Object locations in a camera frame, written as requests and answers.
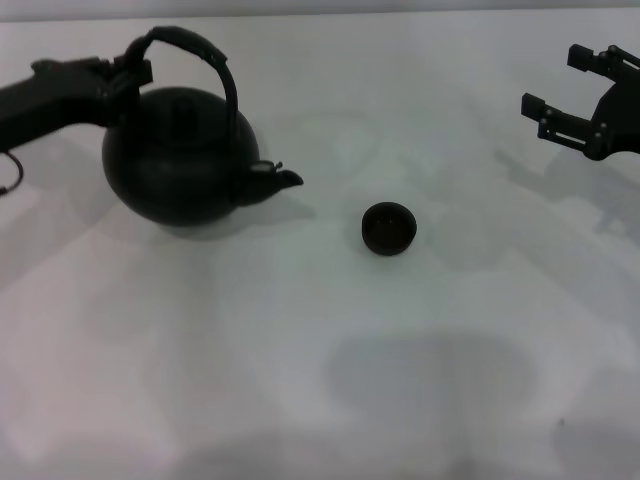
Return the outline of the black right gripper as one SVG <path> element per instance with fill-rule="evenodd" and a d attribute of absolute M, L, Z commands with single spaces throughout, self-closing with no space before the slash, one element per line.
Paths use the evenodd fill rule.
<path fill-rule="evenodd" d="M 591 120 L 567 114 L 544 100 L 525 93 L 521 114 L 538 124 L 537 136 L 602 161 L 620 152 L 639 153 L 639 58 L 611 45 L 595 53 L 584 46 L 570 47 L 567 65 L 621 80 L 600 99 Z"/>

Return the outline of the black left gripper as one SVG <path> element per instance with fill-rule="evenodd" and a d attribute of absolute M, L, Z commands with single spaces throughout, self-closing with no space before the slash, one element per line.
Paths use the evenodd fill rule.
<path fill-rule="evenodd" d="M 38 60 L 33 75 L 1 89 L 1 148 L 11 150 L 75 124 L 108 124 L 111 98 L 139 94 L 152 82 L 151 63 L 112 59 Z M 105 70 L 109 70 L 108 87 Z"/>

